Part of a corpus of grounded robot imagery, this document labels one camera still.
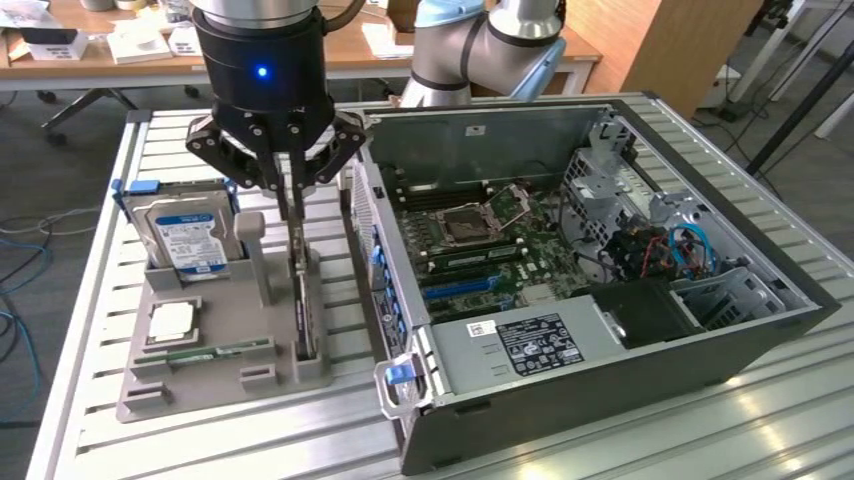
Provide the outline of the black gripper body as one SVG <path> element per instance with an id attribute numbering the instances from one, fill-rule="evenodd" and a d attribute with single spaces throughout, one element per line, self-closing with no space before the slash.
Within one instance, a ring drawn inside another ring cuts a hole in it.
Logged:
<path id="1" fill-rule="evenodd" d="M 259 136 L 251 128 L 267 128 L 273 150 L 283 152 L 297 126 L 302 148 L 310 149 L 335 115 L 327 93 L 321 13 L 265 30 L 222 25 L 202 10 L 194 11 L 193 20 L 219 127 L 253 150 Z"/>

